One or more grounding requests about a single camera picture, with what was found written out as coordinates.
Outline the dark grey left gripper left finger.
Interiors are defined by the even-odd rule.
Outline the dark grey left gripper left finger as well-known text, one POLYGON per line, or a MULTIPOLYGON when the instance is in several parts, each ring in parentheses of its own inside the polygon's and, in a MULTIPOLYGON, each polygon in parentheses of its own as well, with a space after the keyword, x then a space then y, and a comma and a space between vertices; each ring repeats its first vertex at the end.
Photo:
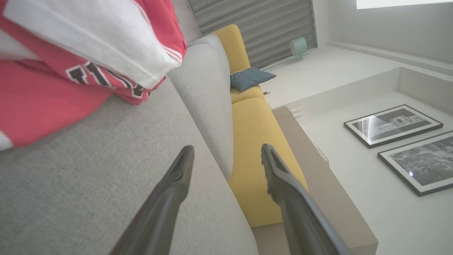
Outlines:
POLYGON ((193 146, 181 149, 110 254, 169 254, 179 208, 188 195, 194 157, 193 146))

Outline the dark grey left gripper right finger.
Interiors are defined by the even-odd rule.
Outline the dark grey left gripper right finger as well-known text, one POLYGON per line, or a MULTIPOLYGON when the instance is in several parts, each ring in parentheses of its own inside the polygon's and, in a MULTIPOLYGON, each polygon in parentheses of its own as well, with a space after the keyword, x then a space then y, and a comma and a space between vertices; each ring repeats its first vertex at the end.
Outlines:
POLYGON ((349 255, 330 221, 270 144, 262 145, 268 193, 280 207, 292 255, 349 255))

